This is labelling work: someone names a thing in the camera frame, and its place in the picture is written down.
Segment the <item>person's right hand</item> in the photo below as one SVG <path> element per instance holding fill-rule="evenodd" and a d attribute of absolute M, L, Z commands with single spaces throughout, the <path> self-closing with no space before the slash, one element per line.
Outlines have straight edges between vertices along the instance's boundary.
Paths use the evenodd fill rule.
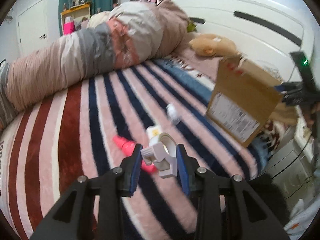
<path fill-rule="evenodd" d="M 316 139 L 319 139 L 319 125 L 315 128 L 314 123 L 316 122 L 316 113 L 319 112 L 319 102 L 315 103 L 314 105 L 301 105 L 301 110 L 307 127 L 311 129 L 312 136 Z"/>

